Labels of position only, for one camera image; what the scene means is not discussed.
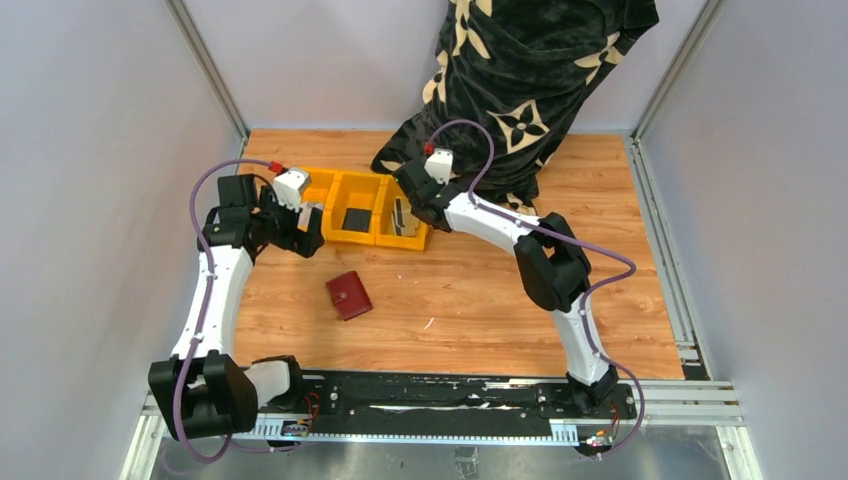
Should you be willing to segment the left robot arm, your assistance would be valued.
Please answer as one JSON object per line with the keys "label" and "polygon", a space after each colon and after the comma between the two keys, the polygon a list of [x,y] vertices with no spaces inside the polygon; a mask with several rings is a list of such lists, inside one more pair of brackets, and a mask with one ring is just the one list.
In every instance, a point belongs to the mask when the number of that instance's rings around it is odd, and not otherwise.
{"label": "left robot arm", "polygon": [[155,362],[148,383],[172,435],[179,440],[245,433],[271,403],[283,413],[306,400],[302,370],[292,355],[240,367],[233,358],[235,326],[247,280],[269,246],[302,258],[323,246],[323,211],[305,208],[308,172],[291,168],[259,184],[250,174],[217,180],[219,203],[199,229],[198,283],[187,322],[170,357]]}

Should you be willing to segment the yellow three-compartment bin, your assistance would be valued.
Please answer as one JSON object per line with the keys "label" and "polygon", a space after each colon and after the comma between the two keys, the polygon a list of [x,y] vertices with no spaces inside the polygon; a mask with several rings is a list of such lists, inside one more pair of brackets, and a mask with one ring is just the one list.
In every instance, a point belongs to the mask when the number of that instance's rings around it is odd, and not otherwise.
{"label": "yellow three-compartment bin", "polygon": [[[423,251],[430,227],[420,221],[415,237],[399,237],[392,231],[391,207],[396,197],[407,199],[394,177],[339,169],[310,168],[312,183],[302,199],[324,204],[322,234],[329,242]],[[347,208],[372,211],[369,233],[342,230]]]}

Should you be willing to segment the red leather card holder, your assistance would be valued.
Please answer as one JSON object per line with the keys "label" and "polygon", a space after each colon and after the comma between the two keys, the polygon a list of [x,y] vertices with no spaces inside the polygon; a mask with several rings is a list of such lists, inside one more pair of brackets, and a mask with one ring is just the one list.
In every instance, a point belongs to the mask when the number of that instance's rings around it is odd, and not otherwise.
{"label": "red leather card holder", "polygon": [[325,286],[342,321],[349,321],[373,309],[373,303],[356,271],[348,271],[332,278]]}

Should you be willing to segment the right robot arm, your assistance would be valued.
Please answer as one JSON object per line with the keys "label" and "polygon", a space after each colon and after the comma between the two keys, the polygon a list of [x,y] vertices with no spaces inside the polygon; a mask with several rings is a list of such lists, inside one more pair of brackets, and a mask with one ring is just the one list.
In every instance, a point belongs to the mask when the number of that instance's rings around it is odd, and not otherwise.
{"label": "right robot arm", "polygon": [[621,414],[620,367],[603,347],[594,319],[588,243],[577,240],[565,218],[519,214],[443,183],[423,162],[404,164],[393,173],[412,214],[445,232],[460,232],[513,256],[523,290],[548,312],[567,358],[564,401],[584,417],[607,408]]}

